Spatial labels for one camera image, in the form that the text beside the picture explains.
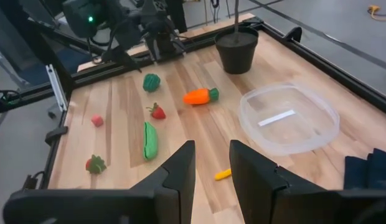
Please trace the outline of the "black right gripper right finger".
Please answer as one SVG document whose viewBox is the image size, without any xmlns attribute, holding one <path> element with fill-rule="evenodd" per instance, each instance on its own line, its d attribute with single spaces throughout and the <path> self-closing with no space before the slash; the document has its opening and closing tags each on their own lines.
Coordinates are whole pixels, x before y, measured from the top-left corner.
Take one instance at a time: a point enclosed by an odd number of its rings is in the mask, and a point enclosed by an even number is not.
<svg viewBox="0 0 386 224">
<path fill-rule="evenodd" d="M 336 194 L 239 140 L 231 140 L 229 158 L 246 224 L 339 224 Z"/>
</svg>

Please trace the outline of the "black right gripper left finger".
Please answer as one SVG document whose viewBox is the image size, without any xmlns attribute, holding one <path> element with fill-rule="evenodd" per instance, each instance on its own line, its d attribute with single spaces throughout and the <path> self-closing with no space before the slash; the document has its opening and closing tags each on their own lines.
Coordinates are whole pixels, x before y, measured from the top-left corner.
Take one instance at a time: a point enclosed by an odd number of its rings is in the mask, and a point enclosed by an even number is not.
<svg viewBox="0 0 386 224">
<path fill-rule="evenodd" d="M 186 141 L 131 190 L 151 199 L 130 224 L 191 224 L 195 190 L 195 141 Z"/>
</svg>

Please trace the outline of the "small yellow toy produce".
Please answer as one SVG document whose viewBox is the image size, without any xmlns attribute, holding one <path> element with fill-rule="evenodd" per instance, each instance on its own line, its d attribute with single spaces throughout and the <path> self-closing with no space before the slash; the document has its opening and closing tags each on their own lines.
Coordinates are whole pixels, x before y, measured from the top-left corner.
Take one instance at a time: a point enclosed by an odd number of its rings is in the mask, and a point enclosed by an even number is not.
<svg viewBox="0 0 386 224">
<path fill-rule="evenodd" d="M 219 181 L 219 180 L 225 179 L 231 175 L 232 175 L 231 169 L 227 169 L 227 170 L 223 170 L 221 172 L 216 173 L 214 179 L 216 181 Z"/>
</svg>

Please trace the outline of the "dark green round toy vegetable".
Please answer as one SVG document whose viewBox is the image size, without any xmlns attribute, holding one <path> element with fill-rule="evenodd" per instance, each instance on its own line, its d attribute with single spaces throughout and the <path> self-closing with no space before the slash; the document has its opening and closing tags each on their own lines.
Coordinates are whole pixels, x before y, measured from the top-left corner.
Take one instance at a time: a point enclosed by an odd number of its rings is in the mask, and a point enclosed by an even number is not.
<svg viewBox="0 0 386 224">
<path fill-rule="evenodd" d="M 146 92 L 154 92 L 160 86 L 161 79 L 154 73 L 148 73 L 143 80 L 143 89 Z"/>
</svg>

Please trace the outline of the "red toy strawberry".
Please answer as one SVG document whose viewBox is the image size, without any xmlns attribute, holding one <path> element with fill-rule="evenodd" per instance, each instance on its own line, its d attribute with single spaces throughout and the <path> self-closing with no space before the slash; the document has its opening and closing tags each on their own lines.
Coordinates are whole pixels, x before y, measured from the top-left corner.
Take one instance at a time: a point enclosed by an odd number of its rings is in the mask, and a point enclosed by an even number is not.
<svg viewBox="0 0 386 224">
<path fill-rule="evenodd" d="M 101 174 L 106 169 L 105 161 L 100 157 L 93 155 L 86 161 L 85 170 L 90 174 Z"/>
<path fill-rule="evenodd" d="M 157 104 L 154 103 L 152 107 L 147 107 L 150 112 L 150 116 L 154 119 L 165 119 L 166 114 L 163 109 Z"/>
</svg>

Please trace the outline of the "orange toy carrot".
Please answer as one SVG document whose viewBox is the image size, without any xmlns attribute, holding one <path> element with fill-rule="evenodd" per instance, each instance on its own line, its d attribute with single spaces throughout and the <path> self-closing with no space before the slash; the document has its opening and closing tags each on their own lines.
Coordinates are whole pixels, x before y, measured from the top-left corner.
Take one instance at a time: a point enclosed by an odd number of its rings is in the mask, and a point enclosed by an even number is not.
<svg viewBox="0 0 386 224">
<path fill-rule="evenodd" d="M 203 105 L 219 99 L 219 90 L 217 88 L 201 88 L 192 90 L 184 95 L 183 102 L 189 105 Z"/>
</svg>

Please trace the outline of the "clear plastic tupperware container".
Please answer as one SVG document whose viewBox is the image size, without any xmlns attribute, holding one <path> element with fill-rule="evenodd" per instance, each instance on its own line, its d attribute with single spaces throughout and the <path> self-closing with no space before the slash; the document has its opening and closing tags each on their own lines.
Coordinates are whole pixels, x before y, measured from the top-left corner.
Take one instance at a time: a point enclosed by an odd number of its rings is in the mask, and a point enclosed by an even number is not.
<svg viewBox="0 0 386 224">
<path fill-rule="evenodd" d="M 272 156 L 327 145 L 339 133 L 338 112 L 319 94 L 295 83 L 277 83 L 244 94 L 238 118 L 247 136 Z"/>
</svg>

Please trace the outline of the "green toy pea pod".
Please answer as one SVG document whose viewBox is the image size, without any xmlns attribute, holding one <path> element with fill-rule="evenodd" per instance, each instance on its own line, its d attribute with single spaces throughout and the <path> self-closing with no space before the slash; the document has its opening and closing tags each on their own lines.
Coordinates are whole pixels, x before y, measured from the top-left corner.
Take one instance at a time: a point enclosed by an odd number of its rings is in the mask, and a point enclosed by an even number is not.
<svg viewBox="0 0 386 224">
<path fill-rule="evenodd" d="M 144 123 L 144 148 L 143 157 L 150 161 L 158 154 L 158 134 L 156 128 L 150 123 Z"/>
</svg>

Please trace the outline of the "silver aluminium extrusion bar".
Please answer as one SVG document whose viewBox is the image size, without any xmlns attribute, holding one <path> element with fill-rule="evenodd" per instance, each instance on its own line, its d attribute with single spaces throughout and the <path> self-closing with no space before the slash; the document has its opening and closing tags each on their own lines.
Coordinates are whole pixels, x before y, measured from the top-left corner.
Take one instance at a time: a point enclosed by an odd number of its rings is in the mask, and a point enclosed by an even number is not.
<svg viewBox="0 0 386 224">
<path fill-rule="evenodd" d="M 59 76 L 57 74 L 56 69 L 53 67 L 52 64 L 45 66 L 47 74 L 49 76 L 50 84 L 52 86 L 52 89 L 54 91 L 55 98 L 57 100 L 57 104 L 59 106 L 59 109 L 61 112 L 68 110 L 68 101 L 66 99 L 65 92 L 61 86 L 61 82 L 59 79 Z"/>
</svg>

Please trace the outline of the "black plastic plant pot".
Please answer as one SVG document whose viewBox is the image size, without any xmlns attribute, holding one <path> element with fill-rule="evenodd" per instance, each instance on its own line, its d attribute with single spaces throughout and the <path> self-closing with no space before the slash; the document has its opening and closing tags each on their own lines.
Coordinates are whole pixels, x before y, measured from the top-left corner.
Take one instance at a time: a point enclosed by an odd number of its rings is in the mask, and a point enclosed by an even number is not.
<svg viewBox="0 0 386 224">
<path fill-rule="evenodd" d="M 249 27 L 228 29 L 215 36 L 215 46 L 226 73 L 243 74 L 251 69 L 258 32 Z"/>
</svg>

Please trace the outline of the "dark blue folded cloth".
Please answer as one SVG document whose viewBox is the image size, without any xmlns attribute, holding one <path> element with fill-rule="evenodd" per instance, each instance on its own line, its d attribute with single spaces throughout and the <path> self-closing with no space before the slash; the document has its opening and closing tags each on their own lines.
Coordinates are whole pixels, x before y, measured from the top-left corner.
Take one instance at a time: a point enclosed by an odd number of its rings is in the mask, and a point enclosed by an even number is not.
<svg viewBox="0 0 386 224">
<path fill-rule="evenodd" d="M 386 152 L 374 148 L 366 159 L 345 157 L 345 190 L 375 189 L 386 190 Z"/>
</svg>

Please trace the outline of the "black frame bracket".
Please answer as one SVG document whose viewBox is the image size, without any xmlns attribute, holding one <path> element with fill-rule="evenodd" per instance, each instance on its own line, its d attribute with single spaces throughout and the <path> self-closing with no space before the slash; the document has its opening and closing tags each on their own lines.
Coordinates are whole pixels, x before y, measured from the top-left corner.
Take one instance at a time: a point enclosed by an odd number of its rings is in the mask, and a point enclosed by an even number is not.
<svg viewBox="0 0 386 224">
<path fill-rule="evenodd" d="M 59 137 L 67 133 L 68 133 L 68 126 L 55 128 L 46 134 L 45 142 L 51 146 L 53 141 L 56 141 Z"/>
</svg>

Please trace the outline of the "black aluminium table frame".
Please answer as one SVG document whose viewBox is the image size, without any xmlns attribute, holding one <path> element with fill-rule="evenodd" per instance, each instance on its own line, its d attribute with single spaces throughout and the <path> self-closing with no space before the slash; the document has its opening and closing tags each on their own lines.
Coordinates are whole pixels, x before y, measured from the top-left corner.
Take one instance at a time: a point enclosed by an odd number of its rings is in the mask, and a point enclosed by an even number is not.
<svg viewBox="0 0 386 224">
<path fill-rule="evenodd" d="M 306 48 L 300 43 L 301 37 L 303 36 L 302 27 L 294 27 L 287 34 L 281 33 L 276 28 L 265 23 L 259 17 L 252 14 L 244 14 L 243 18 L 238 23 L 240 27 L 249 27 L 257 31 L 263 31 L 272 37 L 275 41 L 279 42 L 281 45 L 299 55 L 302 59 L 305 59 L 308 63 L 315 66 L 317 69 L 321 70 L 327 76 L 334 79 L 336 82 L 341 84 L 344 88 L 347 88 L 351 93 L 355 94 L 359 98 L 367 101 L 372 106 L 376 107 L 379 111 L 382 111 L 386 114 L 386 96 L 381 94 L 376 89 L 370 87 L 368 84 L 354 78 L 351 74 L 343 71 L 343 69 L 332 64 L 330 61 L 322 58 L 320 55 L 316 54 L 312 50 Z M 182 41 L 185 44 L 186 52 L 195 52 L 196 50 L 203 49 L 205 47 L 210 47 L 215 45 L 215 36 L 225 30 L 233 28 L 233 19 L 223 21 L 218 23 L 220 28 L 216 28 L 215 25 L 202 27 L 211 28 L 210 31 L 204 31 L 203 34 L 193 35 L 187 37 L 183 35 L 181 38 L 191 39 Z M 135 62 L 139 65 L 140 68 L 144 68 L 154 64 L 154 61 L 151 59 L 150 51 L 145 46 L 133 47 L 128 51 L 128 54 L 135 59 Z M 66 73 L 66 78 L 71 80 L 71 84 L 66 84 L 66 99 L 69 100 L 72 97 L 74 90 L 79 88 L 92 85 L 96 82 L 102 82 L 109 78 L 117 77 L 124 73 L 133 71 L 133 65 L 122 65 L 116 62 L 105 62 L 102 65 L 90 65 L 86 68 L 83 68 L 81 72 L 77 73 Z M 38 100 L 43 100 L 54 95 L 54 91 L 49 91 L 49 84 L 44 86 L 38 86 L 36 88 Z M 55 162 L 55 153 L 57 152 L 59 142 L 59 137 L 56 141 L 52 142 L 50 146 L 49 158 L 45 165 L 44 172 L 46 173 L 45 184 L 41 189 L 47 189 L 50 182 L 50 177 L 52 175 L 52 170 Z"/>
</svg>

